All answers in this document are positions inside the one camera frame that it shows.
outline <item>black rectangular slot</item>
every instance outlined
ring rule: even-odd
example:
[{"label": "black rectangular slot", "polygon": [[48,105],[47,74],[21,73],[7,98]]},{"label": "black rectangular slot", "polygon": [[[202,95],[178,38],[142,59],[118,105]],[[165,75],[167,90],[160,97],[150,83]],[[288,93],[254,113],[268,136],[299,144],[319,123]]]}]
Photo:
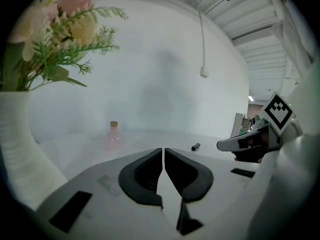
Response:
[{"label": "black rectangular slot", "polygon": [[249,178],[252,178],[255,175],[254,171],[243,170],[243,169],[239,169],[239,168],[234,168],[231,172],[234,174],[239,174],[239,175],[249,177]]},{"label": "black rectangular slot", "polygon": [[92,197],[91,193],[78,191],[73,197],[53,216],[49,222],[68,233],[74,224],[75,220],[81,213],[82,209],[86,206],[89,199]]}]

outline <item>small glass bottle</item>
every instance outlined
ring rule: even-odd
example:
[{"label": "small glass bottle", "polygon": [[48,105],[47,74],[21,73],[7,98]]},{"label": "small glass bottle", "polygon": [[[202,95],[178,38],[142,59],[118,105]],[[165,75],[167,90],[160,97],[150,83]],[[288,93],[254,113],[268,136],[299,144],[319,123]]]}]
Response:
[{"label": "small glass bottle", "polygon": [[118,133],[118,122],[110,122],[110,130],[106,135],[106,149],[108,151],[115,151],[122,146],[122,138]]}]

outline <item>flower bouquet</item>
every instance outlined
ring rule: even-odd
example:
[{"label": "flower bouquet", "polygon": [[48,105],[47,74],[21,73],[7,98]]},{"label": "flower bouquet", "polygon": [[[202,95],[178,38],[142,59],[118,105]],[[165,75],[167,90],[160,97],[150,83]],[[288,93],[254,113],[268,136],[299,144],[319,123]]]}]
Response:
[{"label": "flower bouquet", "polygon": [[97,30],[98,15],[127,19],[121,9],[94,7],[92,0],[35,0],[8,38],[0,65],[0,156],[14,196],[34,210],[67,180],[30,132],[29,94],[59,81],[85,86],[64,66],[84,75],[92,68],[79,60],[88,51],[105,55],[119,49],[113,43],[115,29]]},{"label": "flower bouquet", "polygon": [[[127,19],[116,7],[94,7],[92,0],[35,0],[18,20],[5,50],[0,69],[0,91],[31,91],[53,82],[86,86],[69,77],[65,65],[90,73],[88,62],[79,63],[88,51],[102,55],[117,51],[116,30],[103,26],[98,18]],[[34,79],[42,78],[37,86]]]}]

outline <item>white ceramic vase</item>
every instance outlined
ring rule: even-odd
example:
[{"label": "white ceramic vase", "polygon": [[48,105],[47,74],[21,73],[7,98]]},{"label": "white ceramic vase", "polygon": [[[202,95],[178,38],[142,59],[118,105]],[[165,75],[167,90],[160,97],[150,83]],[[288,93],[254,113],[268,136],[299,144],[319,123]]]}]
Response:
[{"label": "white ceramic vase", "polygon": [[17,199],[36,210],[67,182],[42,153],[29,128],[30,92],[0,92],[0,148],[8,183]]}]

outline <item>white wall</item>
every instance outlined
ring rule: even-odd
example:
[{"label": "white wall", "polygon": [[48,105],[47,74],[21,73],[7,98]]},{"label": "white wall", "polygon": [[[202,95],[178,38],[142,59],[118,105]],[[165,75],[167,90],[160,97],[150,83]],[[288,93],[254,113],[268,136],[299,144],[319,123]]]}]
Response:
[{"label": "white wall", "polygon": [[248,72],[241,55],[206,17],[206,65],[200,76],[202,39],[199,16],[177,0],[96,0],[96,6],[125,9],[127,21],[99,18],[119,29],[119,53],[85,57],[94,67],[65,82],[35,90],[30,127],[38,141],[94,129],[109,121],[123,128],[164,129],[229,138],[236,113],[247,113]]}]

